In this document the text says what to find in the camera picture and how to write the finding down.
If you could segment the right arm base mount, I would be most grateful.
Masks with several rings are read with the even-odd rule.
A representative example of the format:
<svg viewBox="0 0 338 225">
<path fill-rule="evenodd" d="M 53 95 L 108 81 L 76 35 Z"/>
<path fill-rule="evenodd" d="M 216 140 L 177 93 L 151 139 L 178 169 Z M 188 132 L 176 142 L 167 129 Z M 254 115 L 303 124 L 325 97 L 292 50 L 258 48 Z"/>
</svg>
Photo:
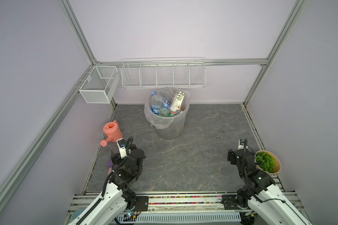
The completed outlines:
<svg viewBox="0 0 338 225">
<path fill-rule="evenodd" d="M 247 198 L 242 194 L 222 195 L 221 204 L 225 210 L 246 210 L 248 209 Z"/>
</svg>

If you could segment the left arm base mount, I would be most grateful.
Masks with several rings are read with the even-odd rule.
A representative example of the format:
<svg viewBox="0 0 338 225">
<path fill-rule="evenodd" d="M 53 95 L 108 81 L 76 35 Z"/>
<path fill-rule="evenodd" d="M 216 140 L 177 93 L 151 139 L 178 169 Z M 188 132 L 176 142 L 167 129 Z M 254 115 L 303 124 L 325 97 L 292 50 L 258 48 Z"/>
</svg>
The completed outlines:
<svg viewBox="0 0 338 225">
<path fill-rule="evenodd" d="M 148 196 L 136 196 L 133 205 L 129 208 L 130 211 L 143 212 L 147 211 L 149 206 Z"/>
</svg>

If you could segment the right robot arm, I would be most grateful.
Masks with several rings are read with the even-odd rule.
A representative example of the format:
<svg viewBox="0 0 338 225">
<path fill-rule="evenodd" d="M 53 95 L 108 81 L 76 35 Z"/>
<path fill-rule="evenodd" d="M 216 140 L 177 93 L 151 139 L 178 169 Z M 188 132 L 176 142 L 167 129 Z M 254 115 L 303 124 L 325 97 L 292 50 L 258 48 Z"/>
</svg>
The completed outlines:
<svg viewBox="0 0 338 225">
<path fill-rule="evenodd" d="M 249 150 L 247 139 L 240 139 L 236 151 L 229 150 L 227 160 L 236 165 L 244 187 L 237 191 L 233 202 L 240 209 L 251 209 L 269 225 L 310 225 L 286 198 L 271 175 L 261 169 L 257 153 Z"/>
</svg>

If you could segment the blue cartoon label water bottle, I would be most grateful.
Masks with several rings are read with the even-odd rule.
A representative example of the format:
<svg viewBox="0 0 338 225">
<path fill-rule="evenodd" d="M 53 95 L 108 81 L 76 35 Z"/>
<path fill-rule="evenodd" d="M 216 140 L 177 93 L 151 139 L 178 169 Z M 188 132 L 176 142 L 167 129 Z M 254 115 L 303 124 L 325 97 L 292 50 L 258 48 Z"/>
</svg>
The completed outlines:
<svg viewBox="0 0 338 225">
<path fill-rule="evenodd" d="M 162 100 L 162 105 L 161 105 L 161 107 L 167 109 L 168 111 L 170 111 L 170 110 L 171 110 L 171 101 L 168 100 L 168 99 L 166 99 L 166 98 L 164 98 L 164 99 Z"/>
</svg>

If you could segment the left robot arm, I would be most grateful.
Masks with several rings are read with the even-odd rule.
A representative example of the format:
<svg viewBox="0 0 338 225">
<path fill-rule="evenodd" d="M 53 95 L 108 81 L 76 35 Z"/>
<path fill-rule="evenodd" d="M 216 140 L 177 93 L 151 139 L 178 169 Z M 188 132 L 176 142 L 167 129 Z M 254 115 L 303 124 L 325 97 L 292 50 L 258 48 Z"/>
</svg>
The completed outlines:
<svg viewBox="0 0 338 225">
<path fill-rule="evenodd" d="M 126 209 L 135 207 L 136 193 L 130 187 L 143 172 L 143 150 L 133 144 L 133 137 L 120 139 L 116 143 L 119 158 L 106 177 L 102 191 L 71 225 L 109 225 Z"/>
</svg>

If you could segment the lime green label bottle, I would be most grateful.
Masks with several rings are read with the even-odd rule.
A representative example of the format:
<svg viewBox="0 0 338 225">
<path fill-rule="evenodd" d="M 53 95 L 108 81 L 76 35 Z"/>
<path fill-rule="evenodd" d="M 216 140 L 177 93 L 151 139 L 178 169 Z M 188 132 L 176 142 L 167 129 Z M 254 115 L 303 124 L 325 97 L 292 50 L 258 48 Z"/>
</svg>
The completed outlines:
<svg viewBox="0 0 338 225">
<path fill-rule="evenodd" d="M 169 117 L 170 110 L 166 107 L 161 107 L 159 110 L 159 116 L 161 117 Z"/>
</svg>

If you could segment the bird label tea bottle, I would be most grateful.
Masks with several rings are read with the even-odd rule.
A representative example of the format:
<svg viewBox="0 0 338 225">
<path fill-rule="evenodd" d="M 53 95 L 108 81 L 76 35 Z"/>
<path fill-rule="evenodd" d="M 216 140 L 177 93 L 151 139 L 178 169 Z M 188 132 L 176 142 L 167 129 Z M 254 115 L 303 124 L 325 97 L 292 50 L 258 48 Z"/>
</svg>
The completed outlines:
<svg viewBox="0 0 338 225">
<path fill-rule="evenodd" d="M 181 107 L 185 98 L 185 93 L 183 91 L 176 91 L 174 98 L 171 103 L 171 111 L 178 114 L 181 111 Z"/>
</svg>

